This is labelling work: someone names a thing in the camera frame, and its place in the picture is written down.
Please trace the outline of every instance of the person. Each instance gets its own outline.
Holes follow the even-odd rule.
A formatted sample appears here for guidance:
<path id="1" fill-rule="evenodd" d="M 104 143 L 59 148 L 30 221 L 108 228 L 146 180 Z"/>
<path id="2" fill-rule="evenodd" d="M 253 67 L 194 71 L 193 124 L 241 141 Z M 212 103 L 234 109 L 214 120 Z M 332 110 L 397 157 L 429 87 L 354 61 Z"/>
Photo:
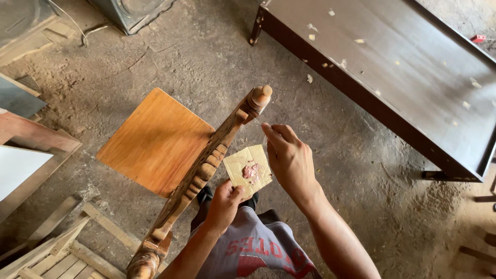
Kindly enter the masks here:
<path id="1" fill-rule="evenodd" d="M 269 165 L 277 181 L 307 217 L 318 251 L 338 278 L 380 278 L 358 238 L 328 202 L 315 179 L 312 151 L 291 127 L 262 124 Z M 228 180 L 213 199 L 206 186 L 191 236 L 160 274 L 165 278 L 321 278 L 274 210 L 256 215 L 257 195 Z"/>

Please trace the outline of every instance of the wire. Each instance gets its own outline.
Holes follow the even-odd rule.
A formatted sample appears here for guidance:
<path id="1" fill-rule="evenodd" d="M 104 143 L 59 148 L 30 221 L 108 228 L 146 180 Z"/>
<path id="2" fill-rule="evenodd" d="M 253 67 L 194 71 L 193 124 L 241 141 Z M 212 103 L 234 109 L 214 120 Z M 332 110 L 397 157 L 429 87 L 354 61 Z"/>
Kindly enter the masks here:
<path id="1" fill-rule="evenodd" d="M 86 38 L 86 35 L 84 35 L 83 30 L 81 30 L 81 28 L 79 28 L 79 25 L 77 25 L 77 23 L 74 21 L 74 19 L 72 19 L 72 17 L 70 17 L 70 15 L 68 13 L 66 13 L 61 7 L 57 6 L 57 4 L 55 4 L 52 0 L 48 0 L 48 2 L 52 3 L 55 7 L 57 7 L 59 10 L 61 10 L 63 13 L 65 13 L 65 15 L 67 15 L 72 20 L 72 22 L 74 22 L 74 24 L 77 26 L 77 28 L 79 29 L 81 34 L 83 34 L 83 45 L 85 47 L 88 47 L 88 45 L 89 45 L 88 38 Z"/>

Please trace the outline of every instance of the white board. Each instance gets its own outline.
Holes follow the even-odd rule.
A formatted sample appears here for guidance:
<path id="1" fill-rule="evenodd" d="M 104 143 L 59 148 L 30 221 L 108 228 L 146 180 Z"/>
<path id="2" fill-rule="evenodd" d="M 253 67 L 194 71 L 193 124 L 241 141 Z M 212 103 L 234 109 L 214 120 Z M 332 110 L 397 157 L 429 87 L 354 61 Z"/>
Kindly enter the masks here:
<path id="1" fill-rule="evenodd" d="M 52 156 L 50 153 L 0 145 L 0 201 Z"/>

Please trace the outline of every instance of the concrete floor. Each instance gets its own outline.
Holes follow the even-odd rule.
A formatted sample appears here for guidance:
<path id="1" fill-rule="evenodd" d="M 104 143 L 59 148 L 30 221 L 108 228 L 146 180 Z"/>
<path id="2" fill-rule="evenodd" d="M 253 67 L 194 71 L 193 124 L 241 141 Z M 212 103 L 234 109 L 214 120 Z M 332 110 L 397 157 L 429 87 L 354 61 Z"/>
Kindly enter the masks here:
<path id="1" fill-rule="evenodd" d="M 83 29 L 106 21 L 84 0 L 58 2 Z M 467 37 L 496 38 L 495 0 L 421 2 Z M 489 194 L 496 169 L 485 184 L 419 180 L 421 171 L 435 169 L 432 163 L 265 33 L 256 47 L 247 43 L 258 4 L 180 0 L 134 37 L 107 28 L 89 35 L 89 48 L 74 38 L 0 68 L 14 78 L 33 76 L 49 104 L 41 123 L 84 144 L 1 224 L 0 253 L 24 241 L 73 193 L 85 201 L 100 196 L 110 215 L 143 238 L 165 199 L 97 161 L 101 146 L 155 87 L 218 127 L 252 87 L 270 84 L 273 102 L 260 119 L 291 125 L 315 150 L 317 179 L 383 278 L 477 278 L 481 265 L 457 250 L 489 249 L 478 233 L 480 227 L 496 232 L 492 205 L 470 198 Z M 493 43 L 481 47 L 495 56 Z M 230 152 L 262 141 L 260 127 L 250 123 Z M 221 167 L 209 185 L 226 178 Z M 270 208 L 293 229 L 321 274 L 332 278 L 303 214 L 276 181 L 260 191 L 257 212 Z M 197 209 L 192 203 L 176 222 L 167 262 L 185 245 Z M 134 252 L 93 222 L 78 240 L 121 270 Z"/>

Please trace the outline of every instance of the cardboard piece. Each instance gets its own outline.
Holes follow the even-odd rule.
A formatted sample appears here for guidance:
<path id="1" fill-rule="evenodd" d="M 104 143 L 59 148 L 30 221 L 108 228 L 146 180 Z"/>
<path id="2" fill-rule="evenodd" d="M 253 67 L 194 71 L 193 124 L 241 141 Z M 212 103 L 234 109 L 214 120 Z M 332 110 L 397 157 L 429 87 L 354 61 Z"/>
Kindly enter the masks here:
<path id="1" fill-rule="evenodd" d="M 253 195 L 272 181 L 269 162 L 261 144 L 246 147 L 238 153 L 224 158 L 223 162 L 233 186 L 235 188 L 240 185 L 244 186 L 245 196 L 243 199 Z M 244 178 L 244 167 L 251 167 L 255 164 L 259 164 L 255 175 L 250 178 Z"/>

